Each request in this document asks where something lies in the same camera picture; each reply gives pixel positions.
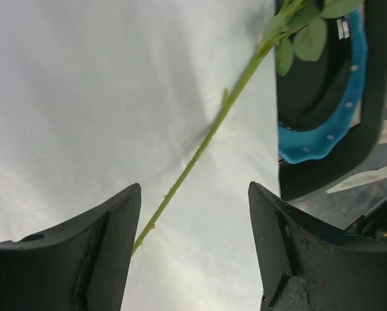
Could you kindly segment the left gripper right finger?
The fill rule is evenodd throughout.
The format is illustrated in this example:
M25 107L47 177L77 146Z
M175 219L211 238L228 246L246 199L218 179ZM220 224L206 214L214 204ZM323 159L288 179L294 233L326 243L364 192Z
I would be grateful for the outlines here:
M387 197L339 229L249 185L262 310L387 310Z

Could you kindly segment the pink flower stems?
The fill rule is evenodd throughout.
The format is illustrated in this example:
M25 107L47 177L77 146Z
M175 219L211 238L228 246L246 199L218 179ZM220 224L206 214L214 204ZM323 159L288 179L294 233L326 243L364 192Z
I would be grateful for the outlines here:
M206 150L216 131L223 123L225 117L228 115L231 107L243 91L247 82L251 79L255 73L259 64L271 51L271 49L277 46L282 40L289 38L291 35L300 32L303 28L316 20L324 21L325 19L342 17L350 12L358 9L362 4L362 1L324 1L323 9L321 12L311 16L307 21L301 19L297 21L297 26L291 27L288 25L288 21L295 16L295 14L303 11L308 6L310 1L285 1L280 8L280 12L274 15L270 20L269 27L264 32L263 38L256 48L255 53L248 62L245 70L242 72L238 81L236 82L233 90L225 89L223 91L223 97L221 102L221 108L215 121L212 123L208 133L195 151L192 159L189 161L186 168L183 170L181 175L177 178L176 182L171 186L167 195L164 196L162 203L157 207L157 210L153 213L142 232L135 240L132 252L135 253L137 249L142 245L144 239L155 228L157 220L169 204L183 181L186 179L190 171L193 169L196 162L199 160L203 152Z

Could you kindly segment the white wrapping paper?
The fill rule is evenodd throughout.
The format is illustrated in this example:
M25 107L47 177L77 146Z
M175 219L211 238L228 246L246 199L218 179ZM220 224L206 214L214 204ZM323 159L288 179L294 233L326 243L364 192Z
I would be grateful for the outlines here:
M133 183L138 228L205 138L273 1L0 1L0 242ZM258 310L251 181L279 191L268 55L135 253L123 310Z

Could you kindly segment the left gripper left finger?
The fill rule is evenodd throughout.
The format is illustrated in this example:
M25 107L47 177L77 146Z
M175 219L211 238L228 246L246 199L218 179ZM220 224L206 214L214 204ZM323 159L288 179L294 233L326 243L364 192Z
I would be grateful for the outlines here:
M135 183L18 242L0 242L0 310L120 310L141 207Z

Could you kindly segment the cream ribbon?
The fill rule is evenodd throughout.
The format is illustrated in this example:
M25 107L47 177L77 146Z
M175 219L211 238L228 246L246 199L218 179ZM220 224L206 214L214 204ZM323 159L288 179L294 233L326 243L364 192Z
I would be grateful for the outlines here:
M354 189L363 185L368 185L387 178L387 120L384 121L384 127L379 139L378 145L373 150L372 154L367 158L359 169L333 186L326 190L328 194L341 192L344 190Z

